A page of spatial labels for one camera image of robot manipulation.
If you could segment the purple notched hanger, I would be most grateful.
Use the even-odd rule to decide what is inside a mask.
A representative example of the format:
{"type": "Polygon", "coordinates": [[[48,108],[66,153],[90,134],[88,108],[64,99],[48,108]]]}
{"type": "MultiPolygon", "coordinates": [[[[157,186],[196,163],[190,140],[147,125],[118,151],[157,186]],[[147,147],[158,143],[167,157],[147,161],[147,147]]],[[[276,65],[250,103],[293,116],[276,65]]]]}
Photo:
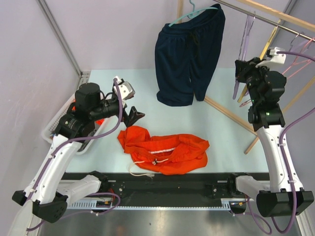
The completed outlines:
{"type": "Polygon", "coordinates": [[[245,60],[247,50],[248,50],[248,44],[250,40],[250,32],[251,32],[254,21],[255,21],[255,12],[253,16],[247,15],[247,19],[246,19],[244,30],[243,30],[242,41],[241,41],[241,45],[239,49],[238,60],[245,60]]]}

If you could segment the orange shorts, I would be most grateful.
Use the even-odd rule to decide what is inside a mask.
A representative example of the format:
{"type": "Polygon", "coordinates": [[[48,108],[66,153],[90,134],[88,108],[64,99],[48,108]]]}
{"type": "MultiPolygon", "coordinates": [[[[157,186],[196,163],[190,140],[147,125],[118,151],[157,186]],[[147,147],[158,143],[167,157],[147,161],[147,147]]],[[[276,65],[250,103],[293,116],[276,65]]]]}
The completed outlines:
{"type": "Polygon", "coordinates": [[[193,134],[151,136],[143,127],[131,126],[118,135],[124,153],[132,164],[163,175],[184,175],[206,167],[210,144],[193,134]]]}

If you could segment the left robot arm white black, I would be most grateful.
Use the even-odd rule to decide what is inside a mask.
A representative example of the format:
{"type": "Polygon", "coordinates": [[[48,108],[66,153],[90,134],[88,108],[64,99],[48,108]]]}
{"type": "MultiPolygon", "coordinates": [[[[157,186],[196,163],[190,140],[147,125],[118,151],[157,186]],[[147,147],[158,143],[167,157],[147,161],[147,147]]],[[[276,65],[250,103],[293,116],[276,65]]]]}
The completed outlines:
{"type": "Polygon", "coordinates": [[[114,78],[111,98],[107,98],[96,83],[82,84],[74,94],[74,101],[59,119],[54,131],[53,142],[34,180],[24,190],[15,191],[12,199],[24,206],[31,204],[31,214],[45,222],[55,223],[66,211],[68,205],[89,195],[104,196],[110,184],[108,177],[93,171],[82,180],[59,190],[62,179],[71,159],[82,147],[92,140],[102,138],[115,131],[97,135],[91,133],[98,120],[117,117],[117,126],[135,124],[144,113],[131,107],[126,113],[126,100],[134,97],[132,85],[123,79],[114,78]]]}

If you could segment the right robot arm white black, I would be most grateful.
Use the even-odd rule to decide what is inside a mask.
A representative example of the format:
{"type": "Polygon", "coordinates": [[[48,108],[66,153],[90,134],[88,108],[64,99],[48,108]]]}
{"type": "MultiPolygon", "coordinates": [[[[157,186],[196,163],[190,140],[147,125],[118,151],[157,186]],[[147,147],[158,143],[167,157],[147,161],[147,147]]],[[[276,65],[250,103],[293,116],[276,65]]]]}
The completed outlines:
{"type": "Polygon", "coordinates": [[[254,199],[263,217],[299,215],[314,202],[314,196],[304,189],[286,147],[285,120],[278,104],[286,77],[271,70],[266,62],[259,58],[236,60],[235,76],[239,83],[246,84],[252,100],[248,121],[262,144],[270,185],[244,174],[228,183],[227,192],[232,197],[246,194],[254,199]]]}

